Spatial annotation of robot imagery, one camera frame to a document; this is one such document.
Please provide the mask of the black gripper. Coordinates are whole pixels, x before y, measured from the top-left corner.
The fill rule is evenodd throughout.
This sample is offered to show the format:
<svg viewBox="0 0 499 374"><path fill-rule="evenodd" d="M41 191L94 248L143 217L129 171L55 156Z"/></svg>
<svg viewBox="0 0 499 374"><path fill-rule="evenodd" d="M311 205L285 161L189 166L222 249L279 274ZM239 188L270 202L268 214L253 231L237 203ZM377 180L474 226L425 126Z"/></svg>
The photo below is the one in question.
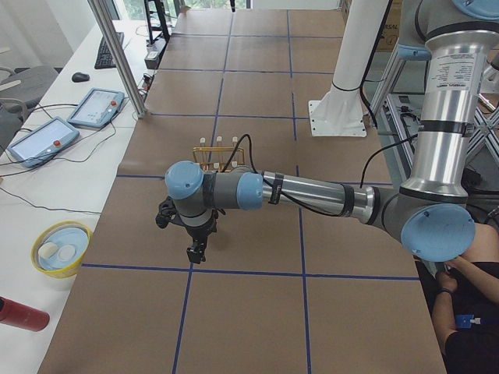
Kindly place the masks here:
<svg viewBox="0 0 499 374"><path fill-rule="evenodd" d="M193 239L193 246L187 248L186 253L191 263L206 261L205 251L208 237L217 231L217 212L204 212L198 217L185 217L178 214L187 233Z"/></svg>

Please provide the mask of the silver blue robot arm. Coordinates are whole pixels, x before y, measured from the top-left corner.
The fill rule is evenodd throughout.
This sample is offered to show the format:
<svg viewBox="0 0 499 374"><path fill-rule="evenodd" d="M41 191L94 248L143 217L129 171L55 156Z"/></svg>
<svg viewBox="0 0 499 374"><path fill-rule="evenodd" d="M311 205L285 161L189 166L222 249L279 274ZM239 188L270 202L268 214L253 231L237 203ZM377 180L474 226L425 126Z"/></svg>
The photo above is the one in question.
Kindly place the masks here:
<svg viewBox="0 0 499 374"><path fill-rule="evenodd" d="M478 228L465 209L461 179L484 66L498 42L498 4L407 1L403 12L403 45L430 62L409 178L396 190L357 188L252 167L205 172L180 161L166 173L168 197L156 223L186 229L193 240L187 249L192 263L204 261L220 210L281 202L329 217L354 217L428 261L446 262L469 249Z"/></svg>

